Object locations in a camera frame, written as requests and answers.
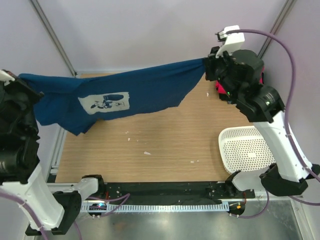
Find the aluminium rail frame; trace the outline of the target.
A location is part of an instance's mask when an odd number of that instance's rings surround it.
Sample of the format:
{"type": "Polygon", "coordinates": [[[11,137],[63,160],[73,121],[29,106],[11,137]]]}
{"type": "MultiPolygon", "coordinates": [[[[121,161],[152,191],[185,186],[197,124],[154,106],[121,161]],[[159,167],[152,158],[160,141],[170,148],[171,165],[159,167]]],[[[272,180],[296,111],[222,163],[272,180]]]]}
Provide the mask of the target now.
{"type": "Polygon", "coordinates": [[[50,141],[50,148],[45,149],[46,160],[41,165],[46,173],[47,183],[53,184],[56,182],[68,132],[57,124],[50,125],[46,129],[51,129],[47,138],[50,141]]]}

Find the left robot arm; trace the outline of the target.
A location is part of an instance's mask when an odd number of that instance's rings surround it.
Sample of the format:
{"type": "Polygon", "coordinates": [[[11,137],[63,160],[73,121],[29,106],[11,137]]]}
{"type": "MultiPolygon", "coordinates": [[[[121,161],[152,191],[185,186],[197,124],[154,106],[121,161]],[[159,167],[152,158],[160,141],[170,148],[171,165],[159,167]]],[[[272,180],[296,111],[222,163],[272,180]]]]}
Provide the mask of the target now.
{"type": "Polygon", "coordinates": [[[39,129],[34,105],[44,96],[21,78],[0,72],[0,196],[22,208],[27,236],[65,235],[82,202],[101,200],[106,187],[101,175],[85,175],[64,191],[51,192],[38,157],[39,129]]]}

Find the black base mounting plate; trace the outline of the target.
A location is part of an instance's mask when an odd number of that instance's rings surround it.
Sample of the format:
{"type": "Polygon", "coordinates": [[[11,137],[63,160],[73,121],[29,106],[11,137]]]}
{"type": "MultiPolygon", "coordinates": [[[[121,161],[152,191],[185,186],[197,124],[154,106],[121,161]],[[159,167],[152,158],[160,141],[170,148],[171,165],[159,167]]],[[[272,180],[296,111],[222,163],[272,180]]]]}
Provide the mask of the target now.
{"type": "Polygon", "coordinates": [[[173,206],[217,205],[227,199],[254,199],[253,190],[241,192],[224,182],[108,182],[110,199],[130,194],[126,205],[173,206]]]}

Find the blue printed t-shirt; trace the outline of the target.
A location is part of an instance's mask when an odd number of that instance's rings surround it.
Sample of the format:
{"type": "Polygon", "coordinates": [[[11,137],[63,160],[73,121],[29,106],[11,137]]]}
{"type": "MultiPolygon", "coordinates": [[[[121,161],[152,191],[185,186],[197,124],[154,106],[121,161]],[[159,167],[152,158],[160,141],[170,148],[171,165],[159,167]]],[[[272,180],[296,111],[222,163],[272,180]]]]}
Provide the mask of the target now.
{"type": "Polygon", "coordinates": [[[43,98],[34,106],[42,125],[86,133],[97,120],[149,114],[180,105],[205,72],[201,58],[91,78],[21,73],[43,98]]]}

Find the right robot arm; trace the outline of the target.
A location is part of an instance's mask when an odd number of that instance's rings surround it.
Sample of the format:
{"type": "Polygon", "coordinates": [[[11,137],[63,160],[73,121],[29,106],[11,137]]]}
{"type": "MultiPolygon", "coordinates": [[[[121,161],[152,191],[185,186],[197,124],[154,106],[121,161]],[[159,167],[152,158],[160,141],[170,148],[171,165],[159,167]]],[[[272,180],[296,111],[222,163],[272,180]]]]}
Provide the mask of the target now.
{"type": "Polygon", "coordinates": [[[285,105],[275,88],[261,83],[264,62],[251,50],[219,50],[212,47],[203,59],[206,80],[224,88],[228,99],[262,135],[275,160],[259,170],[237,170],[226,180],[226,194],[237,198],[245,190],[265,189],[277,197],[301,195],[312,179],[309,171],[318,175],[320,166],[308,161],[303,166],[298,160],[290,143],[293,135],[285,132],[285,105]]]}

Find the white perforated plastic basket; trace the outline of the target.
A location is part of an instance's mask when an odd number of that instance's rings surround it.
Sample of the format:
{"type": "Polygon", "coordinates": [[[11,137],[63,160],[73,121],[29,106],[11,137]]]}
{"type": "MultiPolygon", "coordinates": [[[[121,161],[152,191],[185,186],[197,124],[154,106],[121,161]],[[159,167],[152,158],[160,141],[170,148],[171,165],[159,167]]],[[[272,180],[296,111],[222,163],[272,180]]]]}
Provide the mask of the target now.
{"type": "Polygon", "coordinates": [[[266,141],[254,126],[229,127],[218,136],[224,169],[250,172],[269,167],[276,161],[266,141]]]}

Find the folded black t-shirt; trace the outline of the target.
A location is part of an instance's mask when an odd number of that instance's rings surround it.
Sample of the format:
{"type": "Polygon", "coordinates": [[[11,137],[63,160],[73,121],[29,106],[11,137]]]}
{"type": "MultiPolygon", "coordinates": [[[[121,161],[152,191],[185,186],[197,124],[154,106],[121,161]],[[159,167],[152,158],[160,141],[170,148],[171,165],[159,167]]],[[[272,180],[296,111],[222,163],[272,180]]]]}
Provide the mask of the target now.
{"type": "Polygon", "coordinates": [[[227,94],[222,94],[222,93],[219,93],[219,99],[222,100],[222,101],[225,101],[227,102],[228,104],[230,105],[233,105],[235,104],[236,102],[234,100],[232,100],[227,94]]]}

